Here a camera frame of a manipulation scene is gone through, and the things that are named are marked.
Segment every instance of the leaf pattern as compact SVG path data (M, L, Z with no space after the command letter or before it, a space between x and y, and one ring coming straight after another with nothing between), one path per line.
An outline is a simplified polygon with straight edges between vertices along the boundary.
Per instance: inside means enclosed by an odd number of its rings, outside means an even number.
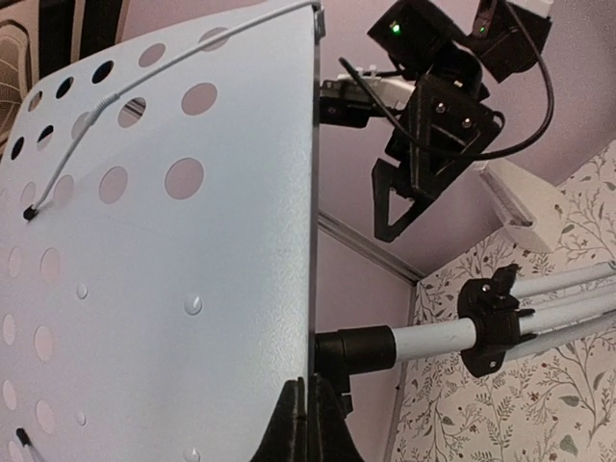
M555 253L533 254L497 231L418 286L415 323L456 319L462 285L513 262L524 278L616 260L615 172L616 142L562 186L571 209ZM606 279L521 304L614 283ZM607 325L605 332L505 363L480 379L469 375L458 354L415 361L392 462L616 462L614 352L616 325Z

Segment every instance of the wall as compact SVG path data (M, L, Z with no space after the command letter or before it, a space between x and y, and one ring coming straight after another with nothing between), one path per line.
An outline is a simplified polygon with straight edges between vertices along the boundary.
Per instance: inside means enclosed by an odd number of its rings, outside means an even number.
M614 171L616 141L563 184L572 210L554 254L523 251L498 231L421 283L415 321L454 318L466 280L512 262L537 277L616 260ZM605 328L482 379L458 354L411 364L393 460L616 461L616 326Z
M349 248L319 233L317 332L408 323L409 286ZM400 370L351 378L355 410L346 423L363 457L383 460Z

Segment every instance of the leaf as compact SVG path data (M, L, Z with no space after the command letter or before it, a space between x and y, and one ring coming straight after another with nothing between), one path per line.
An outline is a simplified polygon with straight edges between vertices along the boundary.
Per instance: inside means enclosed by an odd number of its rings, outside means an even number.
M565 401L565 404L567 404L568 406L571 407L578 407L579 405L579 398L578 397L560 397L563 401Z
M562 441L560 442L560 448L565 452L569 452L573 454L575 457L578 457L578 447L576 446L576 442L571 437L571 435L566 435Z
M595 377L595 381L593 382L593 388L595 389L595 391L599 389L599 384L601 383L601 379L603 378L604 375L605 375L605 372L601 372L599 375Z

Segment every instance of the white rod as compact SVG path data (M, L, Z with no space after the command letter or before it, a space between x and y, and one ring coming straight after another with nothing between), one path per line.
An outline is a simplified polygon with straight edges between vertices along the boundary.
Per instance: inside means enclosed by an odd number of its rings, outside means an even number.
M393 329L397 361L428 358L475 346L475 325L469 319Z
M569 305L580 301L587 301L597 296L610 295L616 299L616 284L610 284L609 286L603 286L599 289L593 289L592 291L580 292L579 294L563 296L562 298L555 298L554 300L545 301L537 305L533 305L535 310L546 310L548 308L554 308L562 305Z
M577 321L584 321L603 313L616 310L614 294L539 310L534 315L520 319L520 331L525 334L539 334Z
M505 361L524 358L534 354L543 353L549 349L562 347L569 342L583 339L597 332L602 332L616 322L616 313L610 313L595 320L581 322L579 324L565 327L564 329L554 330L547 334L540 335L535 340L525 342L513 347L505 356Z
M523 279L513 286L511 294L516 298L524 298L545 294L548 292L578 286L596 279L604 279L616 275L616 262L607 262L584 269L572 269L551 276Z

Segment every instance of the black cable tip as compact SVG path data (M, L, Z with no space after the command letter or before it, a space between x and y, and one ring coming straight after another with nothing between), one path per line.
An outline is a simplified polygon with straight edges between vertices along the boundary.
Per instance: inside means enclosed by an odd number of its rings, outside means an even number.
M26 446L32 445L32 441L30 440L28 433L26 433L26 430L24 430L23 428L18 428L15 434L17 435L17 438L19 439L19 443L21 443L21 446L23 446L24 448Z
M32 219L39 214L39 210L35 209L33 205L23 211L23 217L26 221L32 221Z

